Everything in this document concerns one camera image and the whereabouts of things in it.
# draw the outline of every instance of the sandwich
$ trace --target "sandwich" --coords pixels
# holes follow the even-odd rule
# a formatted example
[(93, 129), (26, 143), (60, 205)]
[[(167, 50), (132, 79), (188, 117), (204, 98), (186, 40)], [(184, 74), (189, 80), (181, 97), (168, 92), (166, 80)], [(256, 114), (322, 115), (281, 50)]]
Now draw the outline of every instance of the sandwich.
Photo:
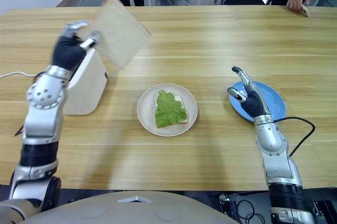
[(158, 128), (175, 124), (186, 124), (188, 122), (181, 96), (160, 90), (159, 96), (154, 99), (154, 105), (156, 110), (156, 125)]

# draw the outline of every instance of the robotic arm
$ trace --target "robotic arm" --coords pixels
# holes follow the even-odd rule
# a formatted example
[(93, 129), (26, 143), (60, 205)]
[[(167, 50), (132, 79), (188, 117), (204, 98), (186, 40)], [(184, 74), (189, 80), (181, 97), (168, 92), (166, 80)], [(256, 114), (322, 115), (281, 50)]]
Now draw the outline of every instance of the robotic arm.
[(11, 178), (9, 200), (0, 205), (3, 219), (19, 222), (57, 204), (61, 180), (53, 174), (58, 165), (56, 155), (66, 88), (74, 67), (100, 39), (99, 32), (85, 41), (76, 36), (88, 23), (76, 21), (63, 28), (51, 64), (26, 93), (29, 107), (23, 126), (21, 158)]
[(302, 193), (302, 182), (296, 164), (288, 155), (286, 137), (274, 122), (262, 94), (249, 75), (235, 66), (232, 70), (241, 78), (247, 96), (235, 88), (229, 88), (227, 92), (254, 118), (256, 145), (262, 153), (270, 193), (272, 223), (314, 224)]

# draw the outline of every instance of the bread slice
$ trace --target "bread slice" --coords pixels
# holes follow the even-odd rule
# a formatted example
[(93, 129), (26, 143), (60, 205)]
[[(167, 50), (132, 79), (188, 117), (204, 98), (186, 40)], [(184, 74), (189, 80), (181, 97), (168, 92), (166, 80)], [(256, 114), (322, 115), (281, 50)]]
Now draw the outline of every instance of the bread slice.
[[(182, 108), (185, 108), (184, 102), (183, 102), (183, 99), (181, 98), (181, 96), (179, 96), (179, 95), (173, 95), (173, 96), (174, 96), (174, 100), (175, 101), (180, 101), (181, 105), (182, 105)], [(155, 110), (157, 110), (157, 106), (158, 106), (158, 104), (157, 104), (157, 98), (153, 99), (153, 102), (154, 102)], [(188, 119), (182, 120), (182, 121), (179, 122), (179, 124), (187, 124), (187, 123), (188, 123)]]

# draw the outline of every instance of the white plate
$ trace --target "white plate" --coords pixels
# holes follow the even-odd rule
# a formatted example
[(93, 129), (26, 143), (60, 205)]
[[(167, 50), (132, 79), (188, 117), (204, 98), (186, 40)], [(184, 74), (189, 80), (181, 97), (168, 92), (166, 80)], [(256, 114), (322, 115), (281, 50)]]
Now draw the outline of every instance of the white plate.
[[(157, 128), (155, 121), (155, 106), (153, 99), (157, 99), (159, 91), (181, 96), (187, 113), (188, 122), (186, 124), (169, 125), (164, 128)], [(139, 98), (137, 105), (137, 115), (140, 123), (149, 132), (159, 136), (176, 136), (186, 132), (194, 124), (198, 115), (198, 105), (191, 92), (184, 87), (174, 83), (162, 83), (146, 90)]]

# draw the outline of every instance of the green lettuce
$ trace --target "green lettuce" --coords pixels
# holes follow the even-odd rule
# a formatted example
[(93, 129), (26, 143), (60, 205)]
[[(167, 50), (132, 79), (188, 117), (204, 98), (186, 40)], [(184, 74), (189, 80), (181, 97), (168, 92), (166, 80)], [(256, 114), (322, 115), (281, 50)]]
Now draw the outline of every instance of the green lettuce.
[(186, 110), (182, 108), (182, 103), (174, 100), (172, 93), (160, 90), (157, 105), (155, 118), (159, 128), (171, 124), (179, 124), (182, 120), (187, 119)]

